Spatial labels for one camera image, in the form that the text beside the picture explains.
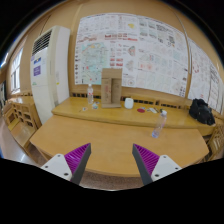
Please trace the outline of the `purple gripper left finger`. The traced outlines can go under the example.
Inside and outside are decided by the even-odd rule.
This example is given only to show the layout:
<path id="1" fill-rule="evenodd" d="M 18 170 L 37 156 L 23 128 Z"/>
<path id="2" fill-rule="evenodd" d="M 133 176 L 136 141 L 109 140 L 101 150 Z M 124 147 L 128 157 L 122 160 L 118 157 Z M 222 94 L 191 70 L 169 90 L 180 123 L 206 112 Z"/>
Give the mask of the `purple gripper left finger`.
<path id="1" fill-rule="evenodd" d="M 42 166 L 42 169 L 79 185 L 90 155 L 91 144 L 87 143 L 65 155 L 56 154 Z"/>

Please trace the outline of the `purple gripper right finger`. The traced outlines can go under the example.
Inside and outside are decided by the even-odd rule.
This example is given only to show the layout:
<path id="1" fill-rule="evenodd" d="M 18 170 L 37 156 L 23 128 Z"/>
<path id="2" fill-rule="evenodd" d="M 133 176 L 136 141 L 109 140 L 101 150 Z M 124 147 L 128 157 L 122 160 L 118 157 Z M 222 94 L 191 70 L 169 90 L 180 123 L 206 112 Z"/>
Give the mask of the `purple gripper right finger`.
<path id="1" fill-rule="evenodd" d="M 143 185 L 148 185 L 181 170 L 181 167 L 168 155 L 159 156 L 137 144 L 133 145 L 132 154 L 135 158 Z"/>

